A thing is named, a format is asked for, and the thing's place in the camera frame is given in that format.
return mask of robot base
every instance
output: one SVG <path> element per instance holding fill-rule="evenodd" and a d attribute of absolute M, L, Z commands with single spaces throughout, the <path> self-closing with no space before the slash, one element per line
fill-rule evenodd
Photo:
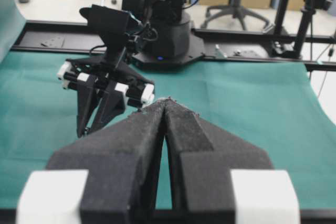
<path fill-rule="evenodd" d="M 190 46 L 187 53 L 175 58 L 162 58 L 154 56 L 150 52 L 141 52 L 132 57 L 133 63 L 139 68 L 169 69 L 178 68 L 205 56 L 203 39 L 196 37 L 190 31 Z"/>

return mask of green cloth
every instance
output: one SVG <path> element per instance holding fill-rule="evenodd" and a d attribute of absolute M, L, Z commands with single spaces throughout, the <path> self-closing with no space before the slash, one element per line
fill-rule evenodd
<path fill-rule="evenodd" d="M 14 0 L 0 0 L 0 62 L 7 55 L 25 23 Z"/>
<path fill-rule="evenodd" d="M 62 90 L 56 78 L 64 60 L 74 57 L 10 52 L 0 65 L 0 208 L 15 207 L 28 174 L 76 140 L 76 92 Z M 171 96 L 265 149 L 277 169 L 289 171 L 301 209 L 336 208 L 336 127 L 303 65 L 197 62 L 141 73 L 155 81 L 157 98 Z M 171 207 L 166 148 L 157 207 Z"/>

